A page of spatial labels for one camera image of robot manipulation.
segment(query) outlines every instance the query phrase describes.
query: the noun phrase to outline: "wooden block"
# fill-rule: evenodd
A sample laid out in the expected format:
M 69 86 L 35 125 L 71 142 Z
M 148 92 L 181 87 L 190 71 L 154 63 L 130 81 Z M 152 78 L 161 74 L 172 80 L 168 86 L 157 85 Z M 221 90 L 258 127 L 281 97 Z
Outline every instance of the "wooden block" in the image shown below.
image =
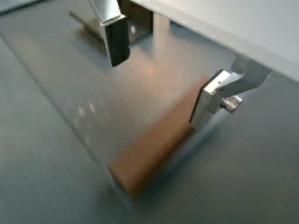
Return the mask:
M 188 91 L 161 119 L 107 166 L 114 180 L 132 197 L 140 193 L 158 168 L 192 133 L 189 117 L 202 83 Z

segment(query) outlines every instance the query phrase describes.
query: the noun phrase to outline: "wooden stick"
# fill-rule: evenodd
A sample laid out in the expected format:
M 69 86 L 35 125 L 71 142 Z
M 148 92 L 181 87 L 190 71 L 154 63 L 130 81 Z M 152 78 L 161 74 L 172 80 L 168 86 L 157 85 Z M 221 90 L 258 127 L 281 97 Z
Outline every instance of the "wooden stick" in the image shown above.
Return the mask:
M 107 166 L 114 180 L 132 197 L 140 193 L 192 133 L 189 117 L 201 85 L 202 82 L 188 91 L 168 113 Z

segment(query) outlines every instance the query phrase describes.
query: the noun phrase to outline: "gray surface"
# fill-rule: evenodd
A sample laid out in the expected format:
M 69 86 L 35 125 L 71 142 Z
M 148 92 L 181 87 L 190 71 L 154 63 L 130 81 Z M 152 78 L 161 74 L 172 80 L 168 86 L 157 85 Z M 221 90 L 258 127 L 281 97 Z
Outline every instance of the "gray surface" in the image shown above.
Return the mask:
M 1 156 L 10 172 L 1 180 L 1 223 L 297 223 L 299 88 L 277 73 L 205 141 L 194 136 L 185 143 L 126 212 L 99 161 L 129 145 L 201 76 L 229 69 L 234 54 L 156 17 L 153 36 L 132 45 L 130 60 L 110 68 L 102 47 L 78 35 L 70 7 L 91 15 L 86 3 L 63 0 L 0 17 L 9 46 L 86 146 L 50 104 L 38 105 L 41 91 L 29 94 L 35 86 L 19 92 L 31 97 L 26 108 L 11 98 L 19 88 L 2 81 L 2 105 L 18 106 L 1 111 L 1 142 L 15 148 Z M 55 120 L 42 118 L 50 112 Z M 13 130 L 37 125 L 29 141 L 7 133 L 7 116 L 19 121 Z
M 102 164 L 0 39 L 0 223 L 125 223 Z
M 41 0 L 1 0 L 0 14 L 39 1 Z
M 69 9 L 93 18 L 83 1 L 46 1 L 1 17 L 1 33 L 81 141 L 106 162 L 194 82 L 229 70 L 234 53 L 156 17 L 153 36 L 130 46 L 129 60 L 111 68 L 102 45 L 79 35 Z
M 299 81 L 296 0 L 132 0 Z

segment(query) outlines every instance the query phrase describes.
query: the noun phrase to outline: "gray table surface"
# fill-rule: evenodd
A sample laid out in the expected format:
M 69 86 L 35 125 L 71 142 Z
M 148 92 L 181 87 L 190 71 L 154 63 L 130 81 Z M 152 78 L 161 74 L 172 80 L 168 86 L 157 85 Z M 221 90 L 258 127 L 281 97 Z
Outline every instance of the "gray table surface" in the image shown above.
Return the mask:
M 0 184 L 1 223 L 297 223 L 299 88 L 277 73 L 208 138 L 185 143 L 181 151 L 189 153 L 176 155 L 178 165 L 173 160 L 165 166 L 126 210 L 103 164 L 193 82 L 229 70 L 234 53 L 156 16 L 153 36 L 133 44 L 129 61 L 110 68 L 102 46 L 67 10 L 91 16 L 86 2 L 51 0 L 0 17 L 3 41 L 26 69 L 14 72 L 17 79 L 31 83 L 29 92 L 38 88 L 23 106 L 9 96 L 26 92 L 1 83 L 2 105 L 17 107 L 13 132 L 35 129 L 23 140 L 30 146 L 22 149 L 17 136 L 17 151 L 1 151 L 1 164 L 13 171 Z M 1 68 L 6 63 L 1 59 Z M 10 79 L 3 69 L 1 74 Z M 53 121 L 26 121 L 21 109 L 30 119 L 50 114 Z M 2 121 L 10 113 L 1 111 Z M 13 158 L 21 153 L 19 163 Z

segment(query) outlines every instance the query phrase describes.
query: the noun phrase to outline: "screw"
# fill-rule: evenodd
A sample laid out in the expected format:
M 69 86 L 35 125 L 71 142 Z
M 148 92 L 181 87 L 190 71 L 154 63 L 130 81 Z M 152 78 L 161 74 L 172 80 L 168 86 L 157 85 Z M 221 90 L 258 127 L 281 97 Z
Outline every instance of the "screw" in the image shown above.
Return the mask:
M 224 108 L 232 114 L 240 103 L 241 99 L 236 95 L 232 95 L 230 97 L 222 100 L 220 107 Z

